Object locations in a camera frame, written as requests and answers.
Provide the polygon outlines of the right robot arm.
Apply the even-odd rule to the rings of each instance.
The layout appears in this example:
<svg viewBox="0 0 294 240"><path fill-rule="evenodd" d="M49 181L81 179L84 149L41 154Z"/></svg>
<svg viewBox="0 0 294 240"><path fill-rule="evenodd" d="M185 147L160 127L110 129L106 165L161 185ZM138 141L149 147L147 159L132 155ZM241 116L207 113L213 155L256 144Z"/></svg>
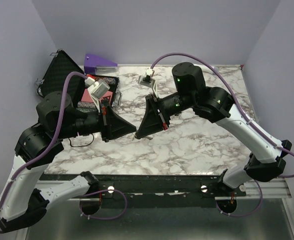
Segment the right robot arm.
<svg viewBox="0 0 294 240"><path fill-rule="evenodd" d="M290 150L289 140L278 140L270 136L275 146L263 136L268 133L247 114L242 115L235 99L221 87L206 86L200 66L183 62L172 68L176 92L164 98L157 94L153 70L140 76L138 83L150 87L153 92L146 96L146 112L138 131L137 139L167 130L171 116L192 109L195 115L216 124L243 143L250 151L246 163L226 169L216 184L219 194L228 196L237 187L249 180L269 182L280 176L285 169L285 150Z"/></svg>

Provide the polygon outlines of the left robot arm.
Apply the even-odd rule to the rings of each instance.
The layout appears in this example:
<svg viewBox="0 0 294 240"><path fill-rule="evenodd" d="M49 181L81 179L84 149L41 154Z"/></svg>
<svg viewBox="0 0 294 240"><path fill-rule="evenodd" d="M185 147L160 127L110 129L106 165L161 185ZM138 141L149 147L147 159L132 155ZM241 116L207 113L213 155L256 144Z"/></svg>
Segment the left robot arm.
<svg viewBox="0 0 294 240"><path fill-rule="evenodd" d="M48 94L36 106L38 122L20 135L0 195L0 234L34 225L58 203L80 196L91 198L100 191L98 179L88 171L57 187L38 189L36 184L63 151L63 139L100 133L108 142L136 131L108 101L103 101L101 108L101 112L81 112L73 106L70 95L61 91Z"/></svg>

